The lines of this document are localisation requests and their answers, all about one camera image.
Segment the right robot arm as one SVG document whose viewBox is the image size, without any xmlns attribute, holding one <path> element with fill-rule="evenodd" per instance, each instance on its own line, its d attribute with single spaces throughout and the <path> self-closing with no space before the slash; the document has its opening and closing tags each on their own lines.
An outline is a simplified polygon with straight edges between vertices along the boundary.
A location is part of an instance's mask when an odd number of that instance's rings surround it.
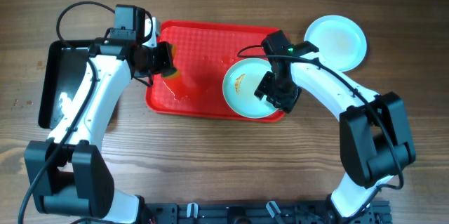
<svg viewBox="0 0 449 224">
<path fill-rule="evenodd" d="M 403 170 L 416 159 L 402 99 L 365 88 L 331 67 L 308 41 L 293 45 L 283 31 L 260 44 L 268 71 L 254 94 L 290 112 L 303 90 L 311 93 L 340 123 L 340 160 L 345 174 L 326 200 L 328 223 L 362 216 L 385 188 L 400 190 Z"/>
</svg>

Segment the pale blue plate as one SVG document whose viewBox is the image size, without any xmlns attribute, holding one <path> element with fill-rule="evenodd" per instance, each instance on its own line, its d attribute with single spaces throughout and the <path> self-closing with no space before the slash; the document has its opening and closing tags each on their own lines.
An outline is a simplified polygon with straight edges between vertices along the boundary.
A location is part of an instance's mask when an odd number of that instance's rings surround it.
<svg viewBox="0 0 449 224">
<path fill-rule="evenodd" d="M 317 46 L 326 61 L 341 72 L 358 67 L 368 51 L 362 29 L 341 15 L 326 15 L 313 21 L 304 40 Z"/>
<path fill-rule="evenodd" d="M 267 72 L 271 72 L 271 65 L 260 58 L 240 60 L 228 69 L 222 82 L 222 92 L 235 113 L 249 119 L 262 119 L 278 112 L 271 103 L 254 94 Z"/>
</svg>

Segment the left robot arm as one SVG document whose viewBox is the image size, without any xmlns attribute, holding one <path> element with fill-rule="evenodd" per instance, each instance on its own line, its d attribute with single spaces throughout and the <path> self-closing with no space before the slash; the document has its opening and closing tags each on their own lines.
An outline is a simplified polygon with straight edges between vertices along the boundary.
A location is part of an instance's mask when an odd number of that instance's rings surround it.
<svg viewBox="0 0 449 224">
<path fill-rule="evenodd" d="M 30 181 L 18 214 L 24 223 L 30 200 L 38 212 L 76 216 L 80 222 L 153 223 L 143 197 L 115 188 L 101 155 L 113 110 L 131 79 L 173 70 L 173 46 L 145 46 L 131 40 L 97 39 L 72 53 L 86 62 L 81 84 L 58 125 L 45 141 L 25 150 Z"/>
</svg>

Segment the orange and green sponge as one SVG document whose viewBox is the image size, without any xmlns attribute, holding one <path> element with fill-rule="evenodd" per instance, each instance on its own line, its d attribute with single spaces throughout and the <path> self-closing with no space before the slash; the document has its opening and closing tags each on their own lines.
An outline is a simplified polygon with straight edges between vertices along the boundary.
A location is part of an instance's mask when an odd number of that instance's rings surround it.
<svg viewBox="0 0 449 224">
<path fill-rule="evenodd" d="M 161 77 L 163 79 L 175 79 L 180 75 L 180 71 L 177 70 L 175 67 L 169 69 L 167 72 L 164 72 L 161 74 Z"/>
</svg>

